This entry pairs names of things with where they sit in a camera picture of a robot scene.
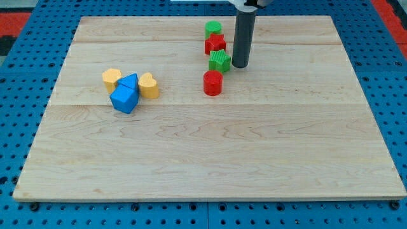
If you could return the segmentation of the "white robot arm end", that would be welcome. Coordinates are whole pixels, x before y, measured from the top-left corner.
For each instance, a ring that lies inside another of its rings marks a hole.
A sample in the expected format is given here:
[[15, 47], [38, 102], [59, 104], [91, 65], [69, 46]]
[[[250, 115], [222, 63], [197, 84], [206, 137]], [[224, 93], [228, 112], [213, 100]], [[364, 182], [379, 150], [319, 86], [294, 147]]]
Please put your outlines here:
[[228, 0], [238, 11], [251, 13], [258, 9], [264, 9], [273, 0]]

